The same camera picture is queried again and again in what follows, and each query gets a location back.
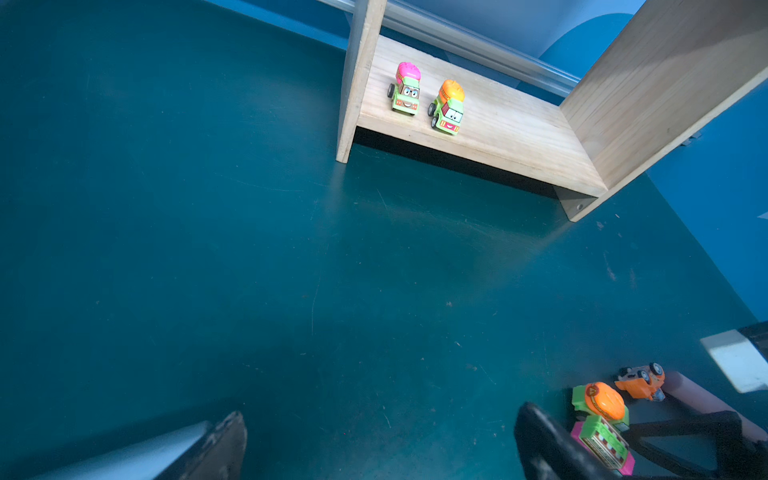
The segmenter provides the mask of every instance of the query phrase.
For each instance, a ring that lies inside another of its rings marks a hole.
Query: blue floor
[[[524,401],[565,421],[651,360],[768,424],[699,344],[755,319],[645,176],[573,224],[365,132],[338,164],[343,51],[203,2],[2,8],[0,477],[240,409],[248,480],[521,478]]]

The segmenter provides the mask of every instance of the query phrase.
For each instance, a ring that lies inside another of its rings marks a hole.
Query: orange toy car
[[[664,384],[664,369],[658,363],[648,366],[624,367],[619,369],[616,388],[629,393],[633,399],[646,399],[652,402],[664,400],[661,386]]]

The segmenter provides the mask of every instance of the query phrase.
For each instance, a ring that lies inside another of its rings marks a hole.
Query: orange mixer drum
[[[587,385],[584,401],[592,412],[608,420],[621,420],[624,417],[624,399],[607,383],[595,382]]]
[[[442,103],[447,104],[449,98],[455,98],[460,102],[464,101],[464,89],[457,81],[446,80],[442,82],[442,87],[440,87],[440,100]]]

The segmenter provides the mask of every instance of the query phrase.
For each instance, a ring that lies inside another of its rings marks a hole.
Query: wooden shelf board
[[[422,72],[416,116],[394,111],[386,96],[401,61]],[[456,136],[432,129],[426,113],[446,78],[466,92]],[[593,197],[607,192],[558,107],[381,35],[357,124]]]

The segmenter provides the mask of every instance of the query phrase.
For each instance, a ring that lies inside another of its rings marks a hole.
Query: toy wheel
[[[658,363],[655,363],[655,362],[654,362],[654,363],[651,363],[651,364],[649,365],[649,367],[650,367],[650,371],[651,371],[651,372],[652,372],[652,373],[653,373],[655,376],[662,376],[662,375],[664,374],[664,369],[663,369],[663,368],[661,368],[661,365],[659,365]]]

